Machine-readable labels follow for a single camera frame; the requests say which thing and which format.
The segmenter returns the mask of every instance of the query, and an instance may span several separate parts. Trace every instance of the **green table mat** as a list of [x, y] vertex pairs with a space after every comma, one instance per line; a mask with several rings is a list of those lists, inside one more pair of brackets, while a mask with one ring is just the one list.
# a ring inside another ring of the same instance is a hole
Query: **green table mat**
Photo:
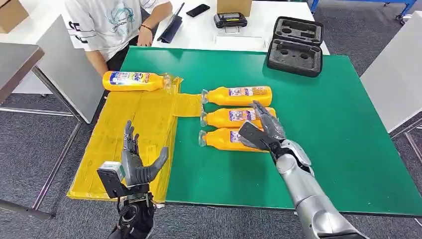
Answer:
[[[339, 211], [422, 215], [422, 198], [348, 57], [324, 56], [322, 73], [308, 78], [267, 68], [261, 52], [131, 47], [122, 70], [181, 76], [191, 94], [268, 85], [287, 137], [308, 154]], [[199, 147], [200, 129], [199, 118], [178, 120], [166, 202], [293, 208], [269, 154]]]

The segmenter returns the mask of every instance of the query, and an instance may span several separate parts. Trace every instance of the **plastic bottle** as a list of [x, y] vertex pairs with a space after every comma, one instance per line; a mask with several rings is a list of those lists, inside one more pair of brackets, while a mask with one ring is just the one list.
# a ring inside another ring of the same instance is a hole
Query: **plastic bottle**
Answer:
[[209, 145], [219, 150], [266, 152], [243, 145], [238, 130], [232, 128], [219, 128], [213, 132], [201, 130], [198, 141], [201, 147]]
[[[273, 108], [266, 107], [268, 112], [276, 116], [276, 111]], [[201, 126], [207, 124], [217, 128], [240, 128], [245, 120], [251, 121], [254, 125], [261, 128], [261, 120], [255, 114], [253, 108], [236, 108], [236, 109], [218, 109], [212, 113], [202, 112]]]
[[170, 76], [154, 73], [107, 71], [103, 86], [109, 91], [155, 91], [170, 86]]
[[248, 106], [258, 101], [263, 106], [269, 106], [273, 94], [268, 86], [251, 86], [226, 88], [218, 87], [213, 91], [202, 90], [202, 104], [211, 102], [219, 106]]

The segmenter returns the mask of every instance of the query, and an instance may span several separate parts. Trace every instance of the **blue cart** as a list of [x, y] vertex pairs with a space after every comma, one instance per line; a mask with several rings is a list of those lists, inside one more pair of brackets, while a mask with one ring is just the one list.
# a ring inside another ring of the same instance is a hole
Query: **blue cart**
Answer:
[[[376, 1], [376, 2], [386, 2], [385, 0], [350, 0], [350, 1]], [[402, 18], [406, 13], [409, 11], [410, 8], [416, 3], [417, 0], [391, 0], [390, 2], [386, 2], [384, 6], [387, 6], [390, 3], [404, 3], [406, 7], [403, 9], [403, 11], [396, 15], [396, 19]], [[311, 12], [315, 13], [315, 8], [318, 5], [319, 0], [314, 0], [311, 5]]]

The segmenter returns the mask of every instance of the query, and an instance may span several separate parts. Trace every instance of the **floor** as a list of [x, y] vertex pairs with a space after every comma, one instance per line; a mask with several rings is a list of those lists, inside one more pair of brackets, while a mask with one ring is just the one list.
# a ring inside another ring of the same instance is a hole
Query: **floor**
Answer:
[[[331, 54], [349, 55], [359, 75], [400, 29], [393, 20], [403, 4], [322, 0], [315, 19], [325, 25]], [[422, 3], [414, 9], [422, 10]], [[8, 106], [62, 110], [53, 97], [13, 95]], [[49, 169], [60, 154], [75, 122], [66, 117], [0, 112], [0, 198], [31, 206]], [[20, 239], [103, 239], [116, 222], [113, 203], [71, 200], [65, 197], [93, 127], [83, 126], [72, 145], [41, 209], [56, 219], [40, 221], [0, 210], [0, 234]], [[422, 129], [413, 131], [422, 149]], [[404, 164], [422, 191], [422, 164], [407, 139], [394, 139]], [[372, 239], [420, 239], [422, 227], [411, 218], [345, 215]], [[303, 238], [297, 216], [291, 212], [213, 207], [165, 206], [156, 213], [154, 239], [166, 238]]]

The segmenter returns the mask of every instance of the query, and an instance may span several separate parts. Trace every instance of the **white t-shirt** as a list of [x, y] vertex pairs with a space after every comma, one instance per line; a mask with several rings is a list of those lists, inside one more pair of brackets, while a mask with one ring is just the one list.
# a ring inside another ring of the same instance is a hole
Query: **white t-shirt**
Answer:
[[169, 0], [65, 0], [63, 19], [73, 46], [99, 50], [105, 61], [127, 46], [142, 23], [141, 7], [151, 13]]

